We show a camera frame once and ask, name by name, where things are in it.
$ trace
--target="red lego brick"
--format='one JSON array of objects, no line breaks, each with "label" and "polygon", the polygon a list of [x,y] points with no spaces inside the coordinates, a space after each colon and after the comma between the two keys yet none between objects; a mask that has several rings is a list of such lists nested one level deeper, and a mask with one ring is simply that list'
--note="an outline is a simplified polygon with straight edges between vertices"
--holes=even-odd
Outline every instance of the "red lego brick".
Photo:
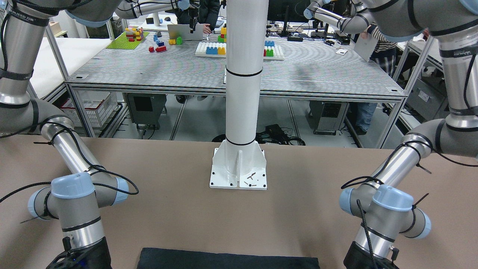
[{"label": "red lego brick", "polygon": [[160,46],[156,48],[156,52],[166,51],[166,46]]}]

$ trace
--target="white plastic crate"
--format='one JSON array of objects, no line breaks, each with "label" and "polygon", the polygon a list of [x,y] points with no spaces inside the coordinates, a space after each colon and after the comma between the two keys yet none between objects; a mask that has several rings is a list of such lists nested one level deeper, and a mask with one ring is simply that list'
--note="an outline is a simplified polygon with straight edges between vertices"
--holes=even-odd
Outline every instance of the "white plastic crate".
[{"label": "white plastic crate", "polygon": [[[100,128],[108,120],[115,107],[118,105],[116,93],[105,91],[80,92],[85,110],[93,127]],[[60,109],[73,121],[75,127],[81,127],[81,121],[76,113],[73,100],[68,98]]]},{"label": "white plastic crate", "polygon": [[[224,48],[226,54],[228,52],[226,43],[217,43],[217,42],[199,42],[196,48],[195,55],[198,57],[213,57],[213,58],[226,58],[226,55],[219,55],[219,54],[206,54],[207,47],[213,48]],[[264,56],[264,60],[285,60],[284,52],[282,51],[281,46],[265,46],[265,50],[272,50],[274,51],[274,56]]]}]

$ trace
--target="ribbed aluminum tabletop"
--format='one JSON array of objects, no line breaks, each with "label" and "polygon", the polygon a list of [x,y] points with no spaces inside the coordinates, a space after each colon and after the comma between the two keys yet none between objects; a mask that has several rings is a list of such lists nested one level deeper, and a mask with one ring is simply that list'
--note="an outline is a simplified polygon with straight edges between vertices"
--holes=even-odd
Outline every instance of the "ribbed aluminum tabletop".
[{"label": "ribbed aluminum tabletop", "polygon": [[[418,55],[420,55],[423,51],[423,48],[425,48],[425,42],[410,42],[410,48],[416,51]],[[438,40],[435,40],[430,47],[430,51],[428,52],[428,60],[436,67],[443,69],[442,57],[440,56],[440,49],[438,47]]]},{"label": "ribbed aluminum tabletop", "polygon": [[[217,35],[211,35],[211,40],[216,39]],[[168,34],[163,33],[160,40],[167,43]],[[395,102],[405,97],[400,86],[375,63],[360,58],[352,46],[345,46],[349,51],[341,56],[321,41],[266,40],[282,46],[286,60],[264,61],[263,97]],[[224,95],[226,59],[196,57],[198,43],[166,44],[167,52],[150,53],[148,47],[155,46],[150,34],[134,50],[103,49],[71,75],[68,83],[116,91]]]}]

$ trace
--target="black shoe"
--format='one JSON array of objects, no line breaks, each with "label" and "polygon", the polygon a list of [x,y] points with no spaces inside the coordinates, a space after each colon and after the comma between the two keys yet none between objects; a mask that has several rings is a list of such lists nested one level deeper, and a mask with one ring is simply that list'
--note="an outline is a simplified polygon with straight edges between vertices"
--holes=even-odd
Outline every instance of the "black shoe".
[{"label": "black shoe", "polygon": [[178,101],[180,104],[184,104],[186,102],[186,96],[177,94],[176,101]]},{"label": "black shoe", "polygon": [[362,130],[362,128],[360,128],[358,126],[355,126],[354,130],[355,130],[355,133],[357,135],[366,135],[367,134],[367,131]]}]

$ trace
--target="green lego baseplate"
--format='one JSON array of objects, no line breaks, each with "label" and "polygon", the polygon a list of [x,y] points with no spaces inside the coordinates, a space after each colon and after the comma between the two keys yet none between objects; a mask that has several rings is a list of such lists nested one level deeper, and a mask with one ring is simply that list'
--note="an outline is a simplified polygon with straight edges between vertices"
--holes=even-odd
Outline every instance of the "green lego baseplate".
[{"label": "green lego baseplate", "polygon": [[[146,37],[149,35],[149,32],[143,32],[143,40],[146,39]],[[106,48],[111,48],[111,49],[135,49],[139,44],[141,44],[141,41],[134,41],[130,42],[126,38],[126,33],[123,32],[120,36],[118,36],[113,42],[111,42]]]}]

